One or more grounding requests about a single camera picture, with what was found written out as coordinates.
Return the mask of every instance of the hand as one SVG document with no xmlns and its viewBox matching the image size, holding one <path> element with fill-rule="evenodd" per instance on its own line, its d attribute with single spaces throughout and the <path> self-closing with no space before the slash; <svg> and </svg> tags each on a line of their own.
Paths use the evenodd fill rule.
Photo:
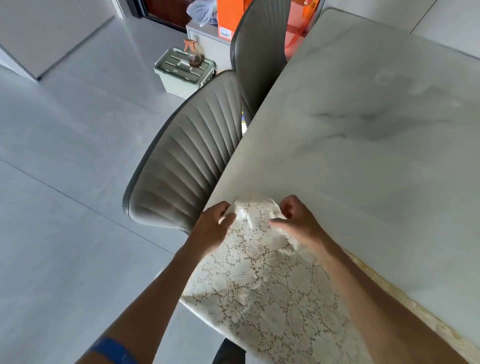
<svg viewBox="0 0 480 364">
<path fill-rule="evenodd" d="M 311 211 L 296 197 L 285 197 L 280 203 L 280 211 L 286 217 L 273 218 L 270 225 L 285 230 L 297 241 L 311 249 L 322 243 L 326 236 Z"/>
<path fill-rule="evenodd" d="M 185 246 L 201 257 L 213 253 L 225 239 L 228 228 L 237 216 L 228 214 L 220 224 L 218 223 L 229 206 L 227 201 L 222 201 L 202 212 Z"/>
</svg>

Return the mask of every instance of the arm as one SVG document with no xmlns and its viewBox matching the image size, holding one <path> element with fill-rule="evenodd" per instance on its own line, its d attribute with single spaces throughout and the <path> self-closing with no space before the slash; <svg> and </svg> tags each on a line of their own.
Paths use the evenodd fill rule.
<svg viewBox="0 0 480 364">
<path fill-rule="evenodd" d="M 101 338 L 108 337 L 122 344 L 138 364 L 153 362 L 190 275 L 200 260 L 222 243 L 235 220 L 235 215 L 230 214 L 218 223 L 227 208 L 227 202 L 220 202 L 202 213 L 186 243 L 167 268 L 123 311 Z M 87 351 L 77 364 L 87 363 L 109 364 L 110 361 L 97 352 Z"/>
<path fill-rule="evenodd" d="M 418 317 L 377 286 L 327 235 L 296 196 L 285 198 L 280 209 L 287 219 L 273 219 L 271 225 L 287 231 L 316 253 L 375 363 L 467 363 Z"/>
</svg>

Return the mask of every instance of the blue armband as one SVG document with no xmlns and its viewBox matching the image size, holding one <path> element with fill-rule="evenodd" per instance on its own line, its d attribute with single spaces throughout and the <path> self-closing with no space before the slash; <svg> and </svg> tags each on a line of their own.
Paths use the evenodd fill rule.
<svg viewBox="0 0 480 364">
<path fill-rule="evenodd" d="M 122 344 L 111 338 L 98 339 L 89 352 L 102 354 L 113 364 L 138 364 L 135 357 Z"/>
</svg>

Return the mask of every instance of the black door frame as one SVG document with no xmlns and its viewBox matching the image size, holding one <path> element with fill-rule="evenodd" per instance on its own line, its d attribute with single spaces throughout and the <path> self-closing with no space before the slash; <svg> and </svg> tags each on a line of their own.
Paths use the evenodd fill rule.
<svg viewBox="0 0 480 364">
<path fill-rule="evenodd" d="M 187 32 L 187 30 L 185 28 L 182 28 L 181 26 L 167 22 L 165 20 L 157 18 L 154 15 L 149 14 L 147 6 L 145 5 L 143 0 L 127 0 L 127 4 L 130 12 L 135 18 L 147 18 L 153 20 L 154 22 L 169 26 L 170 28 L 180 30 L 181 32 Z"/>
</svg>

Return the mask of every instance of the person's left arm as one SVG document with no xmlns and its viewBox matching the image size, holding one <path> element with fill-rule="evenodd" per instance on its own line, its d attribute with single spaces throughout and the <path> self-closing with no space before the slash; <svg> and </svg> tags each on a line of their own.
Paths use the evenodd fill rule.
<svg viewBox="0 0 480 364">
<path fill-rule="evenodd" d="M 151 364 L 187 281 L 200 260 L 224 240 L 235 220 L 230 214 L 218 221 L 228 208 L 220 202 L 205 210 L 186 243 L 177 251 L 163 272 L 133 301 L 99 337 L 113 339 L 138 364 Z M 77 364 L 109 364 L 104 355 L 88 350 Z"/>
</svg>

